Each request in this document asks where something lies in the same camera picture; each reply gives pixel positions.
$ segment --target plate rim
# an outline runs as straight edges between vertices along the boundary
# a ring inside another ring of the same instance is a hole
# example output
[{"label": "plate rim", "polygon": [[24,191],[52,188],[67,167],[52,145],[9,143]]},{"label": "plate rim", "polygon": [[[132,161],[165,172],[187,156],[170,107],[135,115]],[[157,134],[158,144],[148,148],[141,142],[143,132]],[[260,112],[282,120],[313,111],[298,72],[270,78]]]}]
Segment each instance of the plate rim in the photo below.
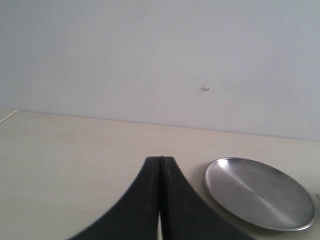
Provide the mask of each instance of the plate rim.
[{"label": "plate rim", "polygon": [[[254,163],[258,163],[258,164],[261,164],[261,165],[265,165],[269,168],[272,168],[272,169],[275,169],[279,172],[281,172],[282,174],[284,174],[285,176],[289,177],[290,179],[292,179],[294,182],[296,182],[304,191],[305,193],[310,197],[311,199],[311,202],[312,202],[312,205],[313,205],[313,218],[312,220],[307,223],[306,225],[304,226],[301,226],[301,227],[297,227],[297,228],[275,228],[275,227],[268,227],[268,226],[265,226],[265,225],[262,225],[262,224],[258,224],[258,223],[255,223],[253,221],[250,221],[250,220],[247,220],[245,219],[244,217],[242,216],[239,216],[238,214],[234,213],[233,211],[231,211],[230,209],[228,209],[227,207],[225,207],[223,204],[221,204],[220,201],[218,201],[214,196],[213,194],[211,193],[210,191],[210,188],[208,186],[208,183],[207,183],[207,174],[208,174],[208,171],[209,171],[209,168],[215,164],[216,162],[218,162],[219,160],[229,160],[229,159],[239,159],[239,160],[246,160],[246,161],[249,161],[249,162],[254,162]],[[219,158],[219,159],[216,159],[216,160],[213,160],[211,161],[206,167],[205,167],[205,170],[204,170],[204,185],[206,187],[206,190],[209,192],[210,196],[225,210],[227,210],[229,213],[231,213],[232,215],[236,216],[237,218],[245,221],[246,223],[249,223],[249,224],[252,224],[254,226],[257,226],[257,227],[260,227],[260,228],[263,228],[263,229],[267,229],[267,230],[272,230],[272,231],[277,231],[277,232],[297,232],[297,231],[302,231],[302,230],[305,230],[309,227],[311,227],[317,220],[317,217],[318,217],[318,208],[317,208],[317,205],[314,201],[314,199],[312,198],[312,195],[309,193],[309,191],[302,185],[300,184],[297,180],[295,180],[293,177],[291,177],[290,175],[286,174],[285,172],[279,170],[278,168],[275,168],[273,166],[270,166],[266,163],[263,163],[263,162],[260,162],[260,161],[257,161],[257,160],[252,160],[252,159],[249,159],[249,158],[244,158],[244,157],[236,157],[236,156],[229,156],[229,157],[222,157],[222,158]]]}]

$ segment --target stainless steel tray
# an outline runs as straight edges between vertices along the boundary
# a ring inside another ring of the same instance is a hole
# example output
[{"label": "stainless steel tray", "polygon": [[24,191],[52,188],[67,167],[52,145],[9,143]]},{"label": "stainless steel tray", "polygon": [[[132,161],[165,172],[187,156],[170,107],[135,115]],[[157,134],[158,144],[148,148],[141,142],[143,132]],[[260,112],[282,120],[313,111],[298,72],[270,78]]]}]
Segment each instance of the stainless steel tray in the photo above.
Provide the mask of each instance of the stainless steel tray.
[{"label": "stainless steel tray", "polygon": [[228,157],[211,162],[205,184],[226,210],[253,225],[274,231],[300,231],[317,218],[307,190],[292,177],[269,165]]}]

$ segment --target white wall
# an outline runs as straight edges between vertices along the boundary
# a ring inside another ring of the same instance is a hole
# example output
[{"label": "white wall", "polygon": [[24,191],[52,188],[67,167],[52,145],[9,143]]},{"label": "white wall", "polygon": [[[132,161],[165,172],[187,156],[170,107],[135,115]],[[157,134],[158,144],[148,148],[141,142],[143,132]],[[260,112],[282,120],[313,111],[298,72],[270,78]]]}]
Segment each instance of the white wall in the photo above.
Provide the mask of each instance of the white wall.
[{"label": "white wall", "polygon": [[320,140],[319,11],[319,0],[1,0],[0,106]]}]

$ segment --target metal plate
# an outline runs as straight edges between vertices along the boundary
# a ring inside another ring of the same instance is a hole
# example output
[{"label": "metal plate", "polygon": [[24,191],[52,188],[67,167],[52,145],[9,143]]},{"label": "metal plate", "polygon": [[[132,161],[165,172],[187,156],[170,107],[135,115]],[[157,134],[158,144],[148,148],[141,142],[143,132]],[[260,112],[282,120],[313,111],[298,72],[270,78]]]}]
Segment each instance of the metal plate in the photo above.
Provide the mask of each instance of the metal plate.
[{"label": "metal plate", "polygon": [[232,214],[274,231],[300,231],[317,218],[307,190],[282,171],[245,158],[215,160],[205,171],[213,198]]}]

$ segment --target silver dish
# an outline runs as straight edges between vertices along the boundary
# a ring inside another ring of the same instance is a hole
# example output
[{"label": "silver dish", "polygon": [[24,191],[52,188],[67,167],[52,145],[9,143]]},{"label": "silver dish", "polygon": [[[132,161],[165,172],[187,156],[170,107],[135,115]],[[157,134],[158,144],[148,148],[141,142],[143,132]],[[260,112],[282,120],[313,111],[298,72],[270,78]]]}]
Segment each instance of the silver dish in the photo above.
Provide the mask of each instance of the silver dish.
[{"label": "silver dish", "polygon": [[300,231],[317,218],[316,204],[307,190],[261,162],[237,157],[215,160],[206,168],[205,185],[226,210],[264,229]]}]

